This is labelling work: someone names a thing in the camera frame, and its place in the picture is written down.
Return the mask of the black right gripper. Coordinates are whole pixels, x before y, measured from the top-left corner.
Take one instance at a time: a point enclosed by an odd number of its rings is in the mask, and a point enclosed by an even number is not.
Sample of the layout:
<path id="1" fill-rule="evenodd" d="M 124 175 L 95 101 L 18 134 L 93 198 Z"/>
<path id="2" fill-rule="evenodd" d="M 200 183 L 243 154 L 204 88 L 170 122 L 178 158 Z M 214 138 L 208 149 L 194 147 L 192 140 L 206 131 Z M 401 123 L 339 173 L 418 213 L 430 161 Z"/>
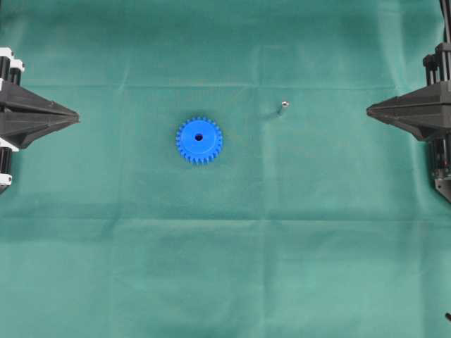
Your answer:
<path id="1" fill-rule="evenodd" d="M 380 115 L 385 110 L 450 104 L 450 84 L 436 84 L 450 80 L 450 43 L 437 45 L 435 53 L 423 59 L 423 65 L 428 86 L 373 104 L 366 109 L 366 113 L 368 117 L 410 133 L 420 142 L 428 142 L 435 190 L 450 202 L 450 128 Z"/>

